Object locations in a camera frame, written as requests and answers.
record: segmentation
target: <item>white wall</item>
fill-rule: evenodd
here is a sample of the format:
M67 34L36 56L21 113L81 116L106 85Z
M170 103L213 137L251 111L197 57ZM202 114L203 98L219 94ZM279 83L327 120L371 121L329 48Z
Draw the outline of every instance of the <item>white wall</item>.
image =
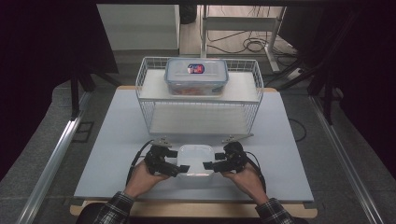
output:
M97 7L113 50L178 49L178 6Z

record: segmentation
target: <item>label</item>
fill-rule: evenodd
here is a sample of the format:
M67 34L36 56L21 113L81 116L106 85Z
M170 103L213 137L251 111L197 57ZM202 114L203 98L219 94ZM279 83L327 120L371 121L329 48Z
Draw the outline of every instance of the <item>label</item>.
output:
M190 63L187 67L187 71L190 74L202 74L205 71L205 67L201 63Z

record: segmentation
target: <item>person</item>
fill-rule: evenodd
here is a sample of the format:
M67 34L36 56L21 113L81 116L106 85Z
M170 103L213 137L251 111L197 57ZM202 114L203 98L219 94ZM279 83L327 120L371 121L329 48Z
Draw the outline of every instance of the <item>person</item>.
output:
M249 163L240 173L225 172L221 174L231 179L240 190L253 199L257 204L256 210L263 223L295 223L295 218L283 208L277 199L268 198L262 187L262 182ZM146 163L141 161L134 168L125 190L117 192L108 203L101 205L100 212L93 223L127 223L134 200L167 178L169 178L167 175L150 174Z

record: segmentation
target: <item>white plastic container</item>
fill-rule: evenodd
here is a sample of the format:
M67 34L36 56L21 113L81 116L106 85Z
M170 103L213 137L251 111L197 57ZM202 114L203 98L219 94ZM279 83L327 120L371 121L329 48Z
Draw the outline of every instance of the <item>white plastic container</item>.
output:
M169 59L165 81L175 96L221 96L228 82L227 63L218 59Z
M213 177L213 170L206 170L203 162L215 161L212 147L207 145L184 145L177 153L177 166L189 165L187 173L177 176L186 186L204 187Z

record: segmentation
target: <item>sleeve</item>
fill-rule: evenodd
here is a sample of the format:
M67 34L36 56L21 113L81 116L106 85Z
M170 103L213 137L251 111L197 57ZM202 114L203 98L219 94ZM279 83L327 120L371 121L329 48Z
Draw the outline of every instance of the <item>sleeve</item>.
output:
M293 224L293 218L288 211L283 208L280 202L272 198L268 203L256 207L262 222L265 224Z
M134 199L124 192L117 192L99 212L95 224L127 223Z

